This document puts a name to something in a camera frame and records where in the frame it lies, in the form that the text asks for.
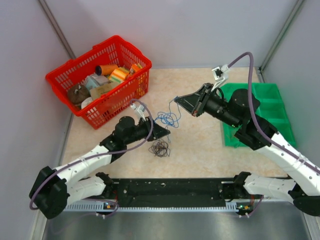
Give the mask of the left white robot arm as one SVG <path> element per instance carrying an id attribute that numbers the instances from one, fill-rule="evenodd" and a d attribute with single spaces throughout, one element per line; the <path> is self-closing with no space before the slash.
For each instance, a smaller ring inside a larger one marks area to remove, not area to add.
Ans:
<path id="1" fill-rule="evenodd" d="M 42 168 L 29 193 L 30 209 L 40 210 L 50 220 L 76 201 L 98 195 L 109 198 L 114 187 L 108 183 L 108 177 L 101 174 L 90 177 L 89 174 L 130 151 L 128 145 L 135 142 L 143 145 L 170 133 L 150 116 L 138 123 L 130 116 L 122 117 L 114 131 L 85 155 L 56 168 Z"/>

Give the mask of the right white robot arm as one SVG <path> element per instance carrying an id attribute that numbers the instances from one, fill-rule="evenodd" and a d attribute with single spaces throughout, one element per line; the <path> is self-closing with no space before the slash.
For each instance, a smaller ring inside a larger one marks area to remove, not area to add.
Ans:
<path id="1" fill-rule="evenodd" d="M 292 147 L 274 125 L 256 115 L 260 101 L 250 87 L 236 89 L 226 100 L 220 88 L 205 83 L 194 93 L 176 97 L 174 102 L 194 117 L 207 113 L 238 128 L 235 137 L 241 143 L 274 161 L 288 175 L 288 178 L 262 177 L 243 171 L 233 179 L 237 197 L 272 197 L 287 201 L 310 216 L 320 215 L 319 167 Z"/>

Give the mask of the orange snack packet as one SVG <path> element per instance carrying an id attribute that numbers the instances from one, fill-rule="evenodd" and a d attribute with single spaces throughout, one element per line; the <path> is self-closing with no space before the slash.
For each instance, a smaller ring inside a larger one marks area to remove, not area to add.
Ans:
<path id="1" fill-rule="evenodd" d="M 134 63 L 131 65 L 129 74 L 132 76 L 136 72 L 140 71 L 143 67 L 139 63 Z"/>

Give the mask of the yellow striped sponge pack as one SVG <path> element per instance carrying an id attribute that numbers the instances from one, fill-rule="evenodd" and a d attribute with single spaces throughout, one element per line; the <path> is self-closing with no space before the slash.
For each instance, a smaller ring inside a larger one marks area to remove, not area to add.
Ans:
<path id="1" fill-rule="evenodd" d="M 109 76 L 109 80 L 114 83 L 124 82 L 130 74 L 130 71 L 124 67 L 116 68 Z"/>

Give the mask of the brown cardboard box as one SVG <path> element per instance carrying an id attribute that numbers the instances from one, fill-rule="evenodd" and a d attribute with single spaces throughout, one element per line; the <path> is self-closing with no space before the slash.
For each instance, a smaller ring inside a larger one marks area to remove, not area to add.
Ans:
<path id="1" fill-rule="evenodd" d="M 102 86 L 92 88 L 90 90 L 90 96 L 93 100 L 99 99 L 102 95 L 107 94 L 108 92 L 116 88 L 118 85 L 119 84 L 117 82 L 110 82 Z"/>

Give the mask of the red plastic shopping basket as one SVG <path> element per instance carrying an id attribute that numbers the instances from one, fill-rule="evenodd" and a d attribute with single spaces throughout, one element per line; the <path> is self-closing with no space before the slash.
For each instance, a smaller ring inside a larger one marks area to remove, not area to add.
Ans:
<path id="1" fill-rule="evenodd" d="M 83 84 L 96 66 L 109 64 L 127 69 L 132 64 L 140 64 L 142 69 L 85 108 L 75 106 L 67 97 L 68 90 L 76 84 Z M 152 62 L 138 48 L 114 35 L 49 72 L 45 79 L 58 99 L 96 130 L 129 107 L 131 99 L 139 99 L 148 92 L 151 67 Z"/>

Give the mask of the white round lid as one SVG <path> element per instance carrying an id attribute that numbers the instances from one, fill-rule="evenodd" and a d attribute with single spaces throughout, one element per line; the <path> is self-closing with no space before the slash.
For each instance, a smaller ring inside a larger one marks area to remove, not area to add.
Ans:
<path id="1" fill-rule="evenodd" d="M 80 105 L 81 109 L 84 109 L 88 105 L 90 105 L 93 102 L 93 99 L 91 97 L 86 98 Z"/>

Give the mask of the green compartment tray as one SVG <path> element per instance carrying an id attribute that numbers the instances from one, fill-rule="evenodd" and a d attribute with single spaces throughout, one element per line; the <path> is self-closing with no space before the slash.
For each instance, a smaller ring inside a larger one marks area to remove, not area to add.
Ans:
<path id="1" fill-rule="evenodd" d="M 292 126 L 277 85 L 274 83 L 254 82 L 251 88 L 254 97 L 260 101 L 256 114 L 274 125 L 291 146 L 297 147 Z M 229 100 L 236 89 L 248 89 L 248 84 L 227 83 L 221 89 L 226 100 Z M 226 123 L 222 123 L 222 127 L 223 140 L 226 147 L 247 147 L 235 137 L 235 133 L 239 128 L 232 128 Z"/>

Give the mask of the pale blue box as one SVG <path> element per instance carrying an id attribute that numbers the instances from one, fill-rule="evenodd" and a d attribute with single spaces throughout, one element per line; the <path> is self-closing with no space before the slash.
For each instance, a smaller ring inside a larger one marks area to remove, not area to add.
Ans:
<path id="1" fill-rule="evenodd" d="M 97 75 L 96 73 L 88 75 L 85 78 L 83 85 L 88 89 L 91 90 L 93 88 L 97 88 L 103 86 L 104 84 L 108 84 L 110 80 L 104 75 Z"/>

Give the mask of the brown round bun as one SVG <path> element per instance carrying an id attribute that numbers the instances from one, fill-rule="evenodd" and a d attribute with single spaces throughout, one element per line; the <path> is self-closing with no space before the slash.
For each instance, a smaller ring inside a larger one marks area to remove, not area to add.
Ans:
<path id="1" fill-rule="evenodd" d="M 79 83 L 71 87 L 67 92 L 68 100 L 74 105 L 80 105 L 90 96 L 89 90 L 84 85 Z"/>

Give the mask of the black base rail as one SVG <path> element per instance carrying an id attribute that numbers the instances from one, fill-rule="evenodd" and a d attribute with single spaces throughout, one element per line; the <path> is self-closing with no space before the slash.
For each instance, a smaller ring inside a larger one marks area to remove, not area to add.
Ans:
<path id="1" fill-rule="evenodd" d="M 113 178 L 97 198 L 123 208 L 224 207 L 226 200 L 252 199 L 231 178 Z"/>

